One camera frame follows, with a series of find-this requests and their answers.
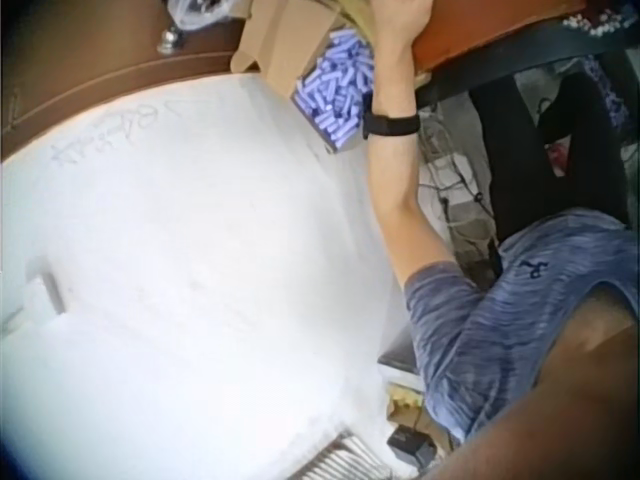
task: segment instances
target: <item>plastic bag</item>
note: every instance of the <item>plastic bag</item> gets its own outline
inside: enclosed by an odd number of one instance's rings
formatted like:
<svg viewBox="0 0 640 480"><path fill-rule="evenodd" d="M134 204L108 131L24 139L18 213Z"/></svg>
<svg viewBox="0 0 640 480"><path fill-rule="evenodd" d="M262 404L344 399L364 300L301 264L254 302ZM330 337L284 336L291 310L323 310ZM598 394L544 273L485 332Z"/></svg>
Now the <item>plastic bag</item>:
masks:
<svg viewBox="0 0 640 480"><path fill-rule="evenodd" d="M224 20L238 0L169 0L167 8L180 30L198 30Z"/></svg>

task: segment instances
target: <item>sleeve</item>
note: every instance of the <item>sleeve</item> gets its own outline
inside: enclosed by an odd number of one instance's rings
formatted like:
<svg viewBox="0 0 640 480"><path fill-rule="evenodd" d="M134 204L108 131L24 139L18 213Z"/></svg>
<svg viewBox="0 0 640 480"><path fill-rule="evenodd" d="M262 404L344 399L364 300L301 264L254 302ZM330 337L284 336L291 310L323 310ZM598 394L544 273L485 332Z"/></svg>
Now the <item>sleeve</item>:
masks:
<svg viewBox="0 0 640 480"><path fill-rule="evenodd" d="M405 284L411 336L418 371L426 386L429 413L453 435L463 439L468 415L462 415L468 394L448 375L464 325L482 294L453 262L430 265Z"/></svg>

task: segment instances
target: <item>shirt logo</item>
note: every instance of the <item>shirt logo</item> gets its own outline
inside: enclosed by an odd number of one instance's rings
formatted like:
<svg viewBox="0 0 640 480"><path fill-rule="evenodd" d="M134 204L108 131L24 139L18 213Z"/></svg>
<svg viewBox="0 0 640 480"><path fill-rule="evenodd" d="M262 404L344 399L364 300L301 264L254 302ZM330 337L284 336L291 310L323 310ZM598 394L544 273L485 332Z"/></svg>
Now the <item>shirt logo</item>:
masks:
<svg viewBox="0 0 640 480"><path fill-rule="evenodd" d="M519 266L530 268L531 271L529 272L529 278L535 280L536 278L540 278L542 276L542 272L549 266L549 262L531 263L523 260L522 262L520 262Z"/></svg>

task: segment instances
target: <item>person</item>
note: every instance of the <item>person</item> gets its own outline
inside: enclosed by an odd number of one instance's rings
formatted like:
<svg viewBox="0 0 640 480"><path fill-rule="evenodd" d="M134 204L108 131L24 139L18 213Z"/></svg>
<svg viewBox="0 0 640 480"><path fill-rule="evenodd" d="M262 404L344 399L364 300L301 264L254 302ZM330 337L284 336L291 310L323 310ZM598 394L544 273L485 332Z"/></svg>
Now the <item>person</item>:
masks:
<svg viewBox="0 0 640 480"><path fill-rule="evenodd" d="M416 114L411 45L432 0L372 0L372 113ZM512 78L470 92L502 272L485 294L417 201L417 135L368 139L369 190L404 287L431 415L462 442L437 479L635 478L638 238L606 106L575 74L536 126ZM557 177L545 144L571 136Z"/></svg>

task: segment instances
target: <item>skin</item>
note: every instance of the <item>skin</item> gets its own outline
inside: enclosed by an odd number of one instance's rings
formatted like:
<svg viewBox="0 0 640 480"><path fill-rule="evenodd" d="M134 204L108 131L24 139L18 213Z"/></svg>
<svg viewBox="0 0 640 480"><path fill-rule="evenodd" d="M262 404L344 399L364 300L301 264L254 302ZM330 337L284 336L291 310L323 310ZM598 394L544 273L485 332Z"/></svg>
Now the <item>skin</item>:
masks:
<svg viewBox="0 0 640 480"><path fill-rule="evenodd" d="M373 112L414 115L411 44L429 21L432 0L371 4ZM454 261L418 205L417 135L369 138L369 189L401 285L425 266ZM605 292L574 313L536 387L426 478L640 478L637 398L638 329L626 306Z"/></svg>

